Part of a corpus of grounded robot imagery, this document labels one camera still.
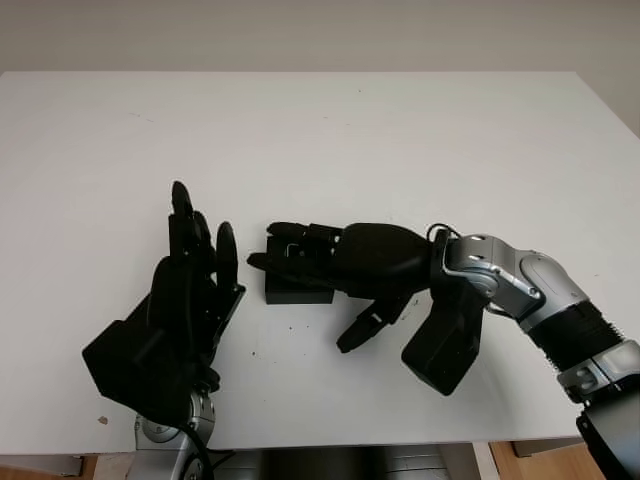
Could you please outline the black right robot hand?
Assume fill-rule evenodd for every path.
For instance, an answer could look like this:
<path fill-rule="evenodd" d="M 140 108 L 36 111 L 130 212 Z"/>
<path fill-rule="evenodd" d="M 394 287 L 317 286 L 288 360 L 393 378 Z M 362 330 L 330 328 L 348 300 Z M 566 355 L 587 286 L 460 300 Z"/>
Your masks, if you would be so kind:
<path fill-rule="evenodd" d="M 336 341 L 342 353 L 394 324 L 412 297 L 430 287 L 432 244 L 405 227 L 274 222 L 267 233 L 277 248 L 250 254 L 252 267 L 294 284 L 371 302 Z"/>

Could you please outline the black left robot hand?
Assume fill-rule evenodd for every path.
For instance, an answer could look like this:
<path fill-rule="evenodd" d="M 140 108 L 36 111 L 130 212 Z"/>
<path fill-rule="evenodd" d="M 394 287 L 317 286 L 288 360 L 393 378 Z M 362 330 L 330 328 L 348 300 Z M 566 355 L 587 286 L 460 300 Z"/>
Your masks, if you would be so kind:
<path fill-rule="evenodd" d="M 193 205 L 180 181 L 171 187 L 168 217 L 169 255 L 157 265 L 147 309 L 147 323 L 164 330 L 190 383 L 219 389 L 212 368 L 221 337 L 246 288 L 238 281 L 238 252 L 231 224 L 212 235 L 205 216 Z"/>

